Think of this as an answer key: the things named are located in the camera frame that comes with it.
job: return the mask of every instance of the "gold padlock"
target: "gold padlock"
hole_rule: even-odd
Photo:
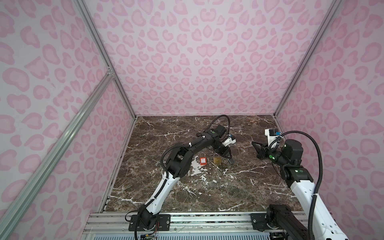
[[[221,164],[221,157],[217,153],[214,153],[214,164],[216,164],[216,165]]]

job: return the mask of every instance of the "pink patterned wallpaper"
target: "pink patterned wallpaper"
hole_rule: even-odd
[[[71,0],[0,3],[0,218],[106,73]]]
[[[320,195],[351,240],[384,235],[383,13],[383,1],[347,0],[278,118],[319,143]],[[317,177],[316,151],[302,141]]]
[[[273,113],[331,0],[86,0],[136,114]]]
[[[100,204],[131,121],[110,83],[10,239],[79,239]]]

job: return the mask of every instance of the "diagonal metal beam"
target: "diagonal metal beam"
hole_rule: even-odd
[[[291,95],[293,89],[295,88],[296,84],[299,82],[302,72],[304,71],[305,67],[307,67],[309,61],[311,60],[317,47],[319,46],[323,36],[327,32],[328,28],[331,26],[332,21],[335,18],[336,14],[338,13],[339,9],[341,9],[343,2],[344,0],[332,1],[331,6],[329,7],[323,21],[321,22],[319,28],[317,29],[317,32],[313,37],[313,40],[310,46],[308,47],[308,50],[305,53],[303,60],[301,61],[301,63],[299,64],[299,67],[297,68],[295,74],[293,75],[291,83],[285,90],[283,97],[281,98],[281,101],[277,106],[275,113],[273,114],[274,116],[278,117],[281,111],[283,110],[285,103],[288,101],[288,98]]]
[[[99,50],[100,55],[101,55],[105,65],[111,71],[111,74],[114,75],[113,81],[115,81],[115,83],[118,87],[119,94],[120,94],[121,98],[123,99],[124,104],[127,106],[129,113],[131,114],[131,117],[133,119],[135,119],[136,118],[135,112],[133,111],[133,108],[132,108],[131,104],[129,103],[127,94],[125,93],[125,91],[122,87],[121,81],[119,80],[119,78],[116,74],[115,68],[113,67],[112,61],[108,56],[107,50],[105,49],[105,46],[104,46],[103,42],[101,41],[101,37],[99,36],[99,33],[95,27],[95,24],[93,23],[92,16],[89,13],[87,5],[85,4],[84,0],[73,0],[73,2],[75,3],[81,17],[83,18],[85,26],[87,27],[89,33],[91,34],[91,37],[92,37],[93,41],[95,42],[96,47]]]
[[[113,79],[113,75],[107,73],[103,80],[99,83],[91,96],[87,99],[84,105],[80,108],[77,115],[63,132],[60,139],[56,142],[52,150],[45,157],[42,164],[29,179],[18,197],[10,205],[5,215],[0,221],[0,240],[7,240],[13,233],[14,229],[28,210],[29,206],[43,187],[45,181],[51,175],[52,171],[68,149],[72,140],[79,132],[83,123],[92,112],[94,106],[103,95],[105,89]]]

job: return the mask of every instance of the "black mounting plate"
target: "black mounting plate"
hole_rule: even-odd
[[[266,224],[265,216],[266,214],[250,214],[251,216],[251,223],[253,230],[258,230],[263,232],[264,230],[270,229]]]
[[[136,223],[137,215],[132,215],[131,220],[129,221],[129,231],[134,231],[135,230],[135,223]],[[169,231],[169,226],[170,226],[170,215],[169,214],[158,214],[156,216],[156,221],[159,222],[159,229],[158,231]],[[138,231],[147,231],[144,229],[144,226],[142,222],[139,222],[139,225],[137,227]]]

